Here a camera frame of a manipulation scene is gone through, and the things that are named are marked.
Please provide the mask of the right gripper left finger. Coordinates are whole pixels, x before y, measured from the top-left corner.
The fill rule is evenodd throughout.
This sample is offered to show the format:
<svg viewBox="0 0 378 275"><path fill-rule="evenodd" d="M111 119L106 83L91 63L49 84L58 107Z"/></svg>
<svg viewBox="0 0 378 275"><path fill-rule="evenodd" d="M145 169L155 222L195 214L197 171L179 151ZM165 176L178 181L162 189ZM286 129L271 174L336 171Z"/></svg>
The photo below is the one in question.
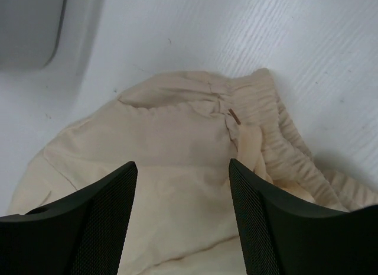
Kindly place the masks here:
<svg viewBox="0 0 378 275"><path fill-rule="evenodd" d="M1 217L1 274L117 274L137 177L130 161L25 215Z"/></svg>

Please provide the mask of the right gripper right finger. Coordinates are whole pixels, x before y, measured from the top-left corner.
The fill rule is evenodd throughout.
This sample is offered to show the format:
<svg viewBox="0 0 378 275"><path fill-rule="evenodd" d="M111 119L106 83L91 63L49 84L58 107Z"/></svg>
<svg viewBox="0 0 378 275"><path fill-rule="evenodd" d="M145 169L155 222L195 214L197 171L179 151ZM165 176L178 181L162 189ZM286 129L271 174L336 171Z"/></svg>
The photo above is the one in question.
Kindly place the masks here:
<svg viewBox="0 0 378 275"><path fill-rule="evenodd" d="M377 206L352 212L302 200L229 163L247 274L376 274Z"/></svg>

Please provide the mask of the beige trousers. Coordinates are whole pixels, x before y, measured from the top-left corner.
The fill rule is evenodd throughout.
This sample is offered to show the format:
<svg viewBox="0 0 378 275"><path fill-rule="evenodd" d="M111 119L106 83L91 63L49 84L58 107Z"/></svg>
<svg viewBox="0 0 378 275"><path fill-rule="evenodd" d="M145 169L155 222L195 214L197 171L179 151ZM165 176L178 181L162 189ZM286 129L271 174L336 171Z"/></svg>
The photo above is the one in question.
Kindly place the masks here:
<svg viewBox="0 0 378 275"><path fill-rule="evenodd" d="M231 158L321 206L353 211L377 203L377 190L314 163L269 70L259 69L235 79L164 73L124 91L31 160L8 213L25 214L134 161L119 274L245 274Z"/></svg>

